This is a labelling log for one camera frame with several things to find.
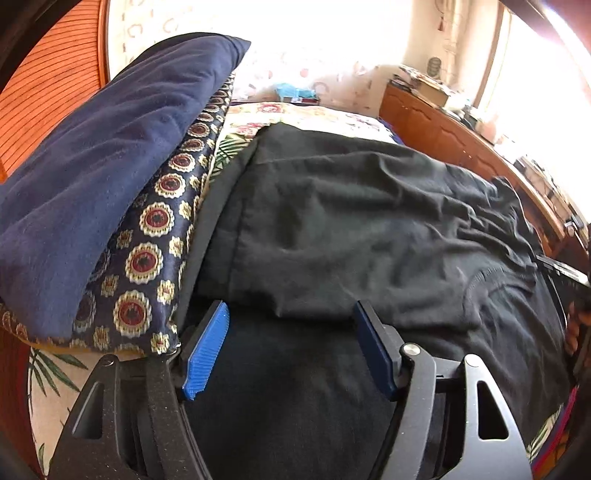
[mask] bright window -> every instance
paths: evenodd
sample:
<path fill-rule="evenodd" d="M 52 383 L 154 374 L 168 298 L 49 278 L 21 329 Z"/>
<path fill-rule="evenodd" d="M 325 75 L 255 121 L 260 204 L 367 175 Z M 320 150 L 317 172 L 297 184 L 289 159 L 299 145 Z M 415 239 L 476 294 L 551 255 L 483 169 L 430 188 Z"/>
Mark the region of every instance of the bright window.
<path fill-rule="evenodd" d="M 480 106 L 591 220 L 591 89 L 569 52 L 506 11 Z"/>

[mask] screw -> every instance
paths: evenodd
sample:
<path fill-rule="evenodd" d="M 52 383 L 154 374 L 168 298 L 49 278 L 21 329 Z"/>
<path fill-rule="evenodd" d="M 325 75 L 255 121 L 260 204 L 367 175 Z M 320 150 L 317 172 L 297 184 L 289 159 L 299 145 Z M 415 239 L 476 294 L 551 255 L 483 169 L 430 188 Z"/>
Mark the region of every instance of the screw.
<path fill-rule="evenodd" d="M 417 356 L 421 353 L 419 346 L 415 345 L 414 343 L 407 343 L 402 347 L 402 350 L 404 350 L 404 353 L 411 356 Z"/>
<path fill-rule="evenodd" d="M 471 367 L 478 368 L 483 365 L 482 359 L 478 355 L 474 355 L 473 353 L 469 353 L 468 355 L 466 355 L 466 358 L 464 360 Z"/>
<path fill-rule="evenodd" d="M 115 360 L 113 360 L 113 355 L 105 355 L 103 358 L 100 359 L 100 364 L 103 367 L 110 367 L 114 363 Z"/>

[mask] blue clamp pad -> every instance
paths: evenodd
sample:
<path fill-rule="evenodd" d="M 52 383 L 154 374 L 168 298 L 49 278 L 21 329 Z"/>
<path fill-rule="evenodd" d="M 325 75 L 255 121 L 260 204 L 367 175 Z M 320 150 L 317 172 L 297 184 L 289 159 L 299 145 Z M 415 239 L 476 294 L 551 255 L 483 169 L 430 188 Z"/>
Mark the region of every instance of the blue clamp pad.
<path fill-rule="evenodd" d="M 185 346 L 189 354 L 183 355 L 187 376 L 182 390 L 187 400 L 194 400 L 198 393 L 205 390 L 229 326 L 228 305 L 216 300 L 209 307 L 189 344 Z"/>

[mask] wallpaper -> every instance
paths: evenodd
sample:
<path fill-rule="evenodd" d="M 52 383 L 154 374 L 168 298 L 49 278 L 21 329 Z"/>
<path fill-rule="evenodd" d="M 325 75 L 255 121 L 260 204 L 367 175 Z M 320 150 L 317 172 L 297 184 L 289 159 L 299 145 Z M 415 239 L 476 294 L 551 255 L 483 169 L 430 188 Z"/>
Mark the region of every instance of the wallpaper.
<path fill-rule="evenodd" d="M 164 38 L 210 31 L 252 42 L 234 100 L 274 100 L 273 86 L 291 83 L 316 91 L 324 106 L 377 115 L 392 66 L 422 64 L 444 40 L 439 21 L 434 4 L 421 0 L 112 0 L 111 77 Z"/>

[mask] wooden wall panel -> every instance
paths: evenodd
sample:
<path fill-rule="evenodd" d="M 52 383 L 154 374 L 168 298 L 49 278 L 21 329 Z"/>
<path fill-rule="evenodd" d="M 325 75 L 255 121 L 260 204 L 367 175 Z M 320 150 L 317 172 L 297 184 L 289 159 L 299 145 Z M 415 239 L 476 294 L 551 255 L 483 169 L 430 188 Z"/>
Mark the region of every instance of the wooden wall panel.
<path fill-rule="evenodd" d="M 0 182 L 104 85 L 99 65 L 106 64 L 101 30 L 107 8 L 106 0 L 81 0 L 35 45 L 0 93 Z"/>

